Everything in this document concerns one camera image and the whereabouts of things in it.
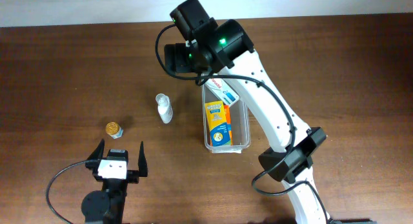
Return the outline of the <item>orange medicine box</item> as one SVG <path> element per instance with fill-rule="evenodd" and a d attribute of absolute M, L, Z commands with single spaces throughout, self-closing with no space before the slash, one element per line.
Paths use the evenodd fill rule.
<path fill-rule="evenodd" d="M 225 115 L 226 115 L 228 134 L 230 136 L 230 144 L 233 145 L 230 107 L 228 105 L 224 105 L 224 110 L 225 110 Z"/>

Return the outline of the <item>yellow medicine box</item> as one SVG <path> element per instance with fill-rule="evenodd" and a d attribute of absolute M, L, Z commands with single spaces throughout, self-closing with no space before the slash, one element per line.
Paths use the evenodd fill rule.
<path fill-rule="evenodd" d="M 222 101 L 213 101 L 205 104 L 205 114 L 212 147 L 230 146 L 230 136 Z"/>

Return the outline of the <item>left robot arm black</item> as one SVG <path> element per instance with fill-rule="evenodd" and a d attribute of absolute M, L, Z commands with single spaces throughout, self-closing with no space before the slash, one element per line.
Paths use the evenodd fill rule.
<path fill-rule="evenodd" d="M 137 170 L 127 168 L 127 150 L 111 149 L 104 156 L 104 148 L 105 141 L 102 139 L 85 163 L 95 180 L 102 183 L 102 188 L 85 196 L 81 212 L 85 223 L 121 224 L 128 185 L 138 184 L 140 178 L 148 176 L 144 144 L 139 146 Z"/>

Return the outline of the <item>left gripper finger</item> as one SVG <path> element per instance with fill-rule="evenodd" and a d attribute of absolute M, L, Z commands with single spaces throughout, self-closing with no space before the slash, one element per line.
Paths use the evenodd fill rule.
<path fill-rule="evenodd" d="M 96 149 L 89 155 L 89 157 L 87 158 L 87 160 L 98 160 L 101 159 L 103 157 L 103 152 L 105 149 L 105 140 L 102 139 L 98 146 L 96 147 Z"/>
<path fill-rule="evenodd" d="M 145 157 L 145 149 L 144 143 L 141 142 L 139 146 L 139 157 L 138 157 L 138 171 L 139 177 L 147 177 L 148 176 L 148 165 Z"/>

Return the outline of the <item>white green medicine box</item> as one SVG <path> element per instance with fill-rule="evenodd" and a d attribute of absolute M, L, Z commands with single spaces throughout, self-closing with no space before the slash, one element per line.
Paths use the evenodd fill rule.
<path fill-rule="evenodd" d="M 229 107 L 240 99 L 240 96 L 223 79 L 208 79 L 205 85 L 219 100 Z"/>

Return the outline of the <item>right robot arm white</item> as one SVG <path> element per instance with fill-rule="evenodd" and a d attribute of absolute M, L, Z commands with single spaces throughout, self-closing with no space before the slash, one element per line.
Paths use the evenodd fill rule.
<path fill-rule="evenodd" d="M 235 20 L 222 25 L 198 0 L 186 0 L 170 13 L 185 42 L 166 45 L 163 70 L 181 80 L 222 79 L 237 93 L 263 129 L 269 149 L 259 156 L 265 175 L 284 186 L 297 223 L 331 223 L 315 186 L 312 155 L 326 140 L 288 105 L 266 73 L 254 44 Z"/>

